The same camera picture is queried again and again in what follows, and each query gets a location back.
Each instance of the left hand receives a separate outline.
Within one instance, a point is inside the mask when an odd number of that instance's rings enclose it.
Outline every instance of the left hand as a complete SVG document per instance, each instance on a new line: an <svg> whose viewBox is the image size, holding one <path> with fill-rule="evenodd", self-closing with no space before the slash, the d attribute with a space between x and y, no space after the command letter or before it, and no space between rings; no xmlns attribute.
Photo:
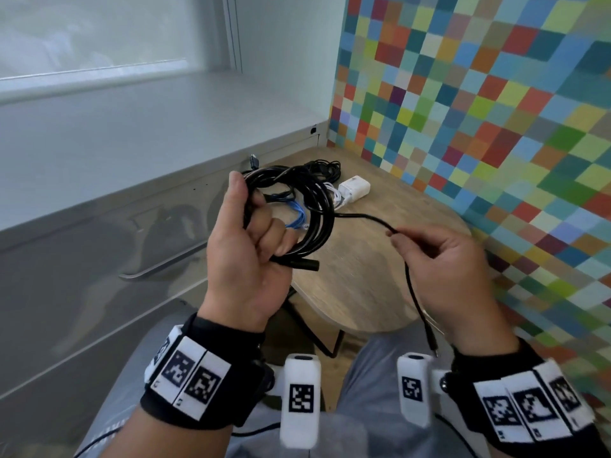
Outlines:
<svg viewBox="0 0 611 458"><path fill-rule="evenodd" d="M293 269L270 262L297 242L297 231L272 217L263 195L255 192L255 210L244 229L248 188L236 171L208 240L208 292L198 316L224 326L260 333L286 299Z"/></svg>

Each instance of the colorful mosaic wall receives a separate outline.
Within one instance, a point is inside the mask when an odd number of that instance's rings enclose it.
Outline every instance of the colorful mosaic wall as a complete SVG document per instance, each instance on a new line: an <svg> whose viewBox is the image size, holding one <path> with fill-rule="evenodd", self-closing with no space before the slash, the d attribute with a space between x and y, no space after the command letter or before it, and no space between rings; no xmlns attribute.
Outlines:
<svg viewBox="0 0 611 458"><path fill-rule="evenodd" d="M611 0L348 0L329 145L451 206L611 443Z"/></svg>

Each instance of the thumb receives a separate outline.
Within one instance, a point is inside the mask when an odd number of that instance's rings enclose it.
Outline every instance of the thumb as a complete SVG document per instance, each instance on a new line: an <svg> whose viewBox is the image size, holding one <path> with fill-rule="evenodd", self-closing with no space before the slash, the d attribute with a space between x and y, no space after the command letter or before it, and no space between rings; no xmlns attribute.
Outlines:
<svg viewBox="0 0 611 458"><path fill-rule="evenodd" d="M407 263L409 268L417 267L425 261L432 260L422 249L404 234L393 234L390 243L395 247L399 255Z"/></svg>
<svg viewBox="0 0 611 458"><path fill-rule="evenodd" d="M216 219L216 227L226 230L228 228L244 227L244 205L248 199L246 181L240 172L229 173L229 187L223 198L223 204Z"/></svg>

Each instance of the cabinet handle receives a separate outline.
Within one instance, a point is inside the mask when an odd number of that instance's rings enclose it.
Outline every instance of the cabinet handle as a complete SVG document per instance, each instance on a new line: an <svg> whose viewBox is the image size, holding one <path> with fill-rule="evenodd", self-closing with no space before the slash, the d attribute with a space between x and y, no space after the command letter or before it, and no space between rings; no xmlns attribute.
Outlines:
<svg viewBox="0 0 611 458"><path fill-rule="evenodd" d="M205 249L207 245L208 245L208 240L198 242L195 246L191 246L188 249L185 249L184 251L171 256L169 259L165 259L163 262L159 262L158 264L155 264L152 267L144 269L141 272L134 273L133 275L121 273L118 277L126 281L143 280L144 278L148 278L149 276L154 275L155 273L168 268L170 265L174 265L175 263L178 263L179 261L186 259L188 256L193 255L196 252L201 251L202 249Z"/></svg>

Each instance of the finger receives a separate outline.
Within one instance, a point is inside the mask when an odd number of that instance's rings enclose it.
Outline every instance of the finger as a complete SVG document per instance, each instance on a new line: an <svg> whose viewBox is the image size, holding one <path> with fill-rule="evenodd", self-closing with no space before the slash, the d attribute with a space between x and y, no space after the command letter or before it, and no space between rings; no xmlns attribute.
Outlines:
<svg viewBox="0 0 611 458"><path fill-rule="evenodd" d="M281 257L290 251L297 241L299 240L299 232L292 228L287 228L284 232L284 236L282 236L282 241L280 245L274 251L274 255L276 257Z"/></svg>
<svg viewBox="0 0 611 458"><path fill-rule="evenodd" d="M244 205L248 199L246 181L240 172L229 173L229 187L225 192L223 204L216 219L215 228L226 230L229 228L242 228L244 225Z"/></svg>
<svg viewBox="0 0 611 458"><path fill-rule="evenodd" d="M394 234L390 237L390 243L395 247L399 255L410 268L419 267L431 260L422 249L404 234Z"/></svg>
<svg viewBox="0 0 611 458"><path fill-rule="evenodd" d="M258 189L252 192L252 196L250 196L250 200L252 200L252 203L256 207L263 207L265 204L267 204L267 201L265 200L265 196Z"/></svg>
<svg viewBox="0 0 611 458"><path fill-rule="evenodd" d="M250 216L250 222L246 227L246 232L252 239L253 244L259 242L261 237L270 228L272 219L271 207L264 205L254 210Z"/></svg>
<svg viewBox="0 0 611 458"><path fill-rule="evenodd" d="M270 260L278 246L282 242L286 226L280 219L272 219L270 228L261 237L256 245L256 252L259 255L259 262L265 263Z"/></svg>
<svg viewBox="0 0 611 458"><path fill-rule="evenodd" d="M416 242L435 246L440 251L449 249L462 241L470 240L469 236L440 225L402 225L397 231Z"/></svg>

